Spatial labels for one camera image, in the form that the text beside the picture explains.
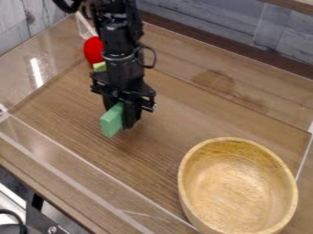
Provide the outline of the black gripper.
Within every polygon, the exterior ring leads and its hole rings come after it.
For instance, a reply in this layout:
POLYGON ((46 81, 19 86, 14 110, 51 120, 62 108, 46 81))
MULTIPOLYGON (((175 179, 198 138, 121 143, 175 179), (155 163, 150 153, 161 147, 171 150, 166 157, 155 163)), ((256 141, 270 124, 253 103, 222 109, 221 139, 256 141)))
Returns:
POLYGON ((141 120, 142 110, 154 112, 157 91, 145 81, 143 54, 104 56, 107 70, 91 73, 94 93, 103 96, 106 110, 123 102, 123 128, 131 129, 141 120))

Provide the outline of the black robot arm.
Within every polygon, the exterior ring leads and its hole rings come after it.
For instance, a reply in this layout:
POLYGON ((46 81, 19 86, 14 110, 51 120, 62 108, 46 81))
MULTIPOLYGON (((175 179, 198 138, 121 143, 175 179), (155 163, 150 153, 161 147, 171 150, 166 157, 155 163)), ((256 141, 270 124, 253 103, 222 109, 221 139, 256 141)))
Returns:
POLYGON ((122 128, 131 129, 143 111, 154 112, 155 89, 145 81, 145 71, 153 69, 157 58, 147 64, 145 52, 155 50, 141 42, 145 35, 143 22, 135 0, 52 0, 68 14, 82 14, 91 19, 103 44, 104 71, 91 73, 91 91, 100 94, 107 111, 119 103, 122 128))

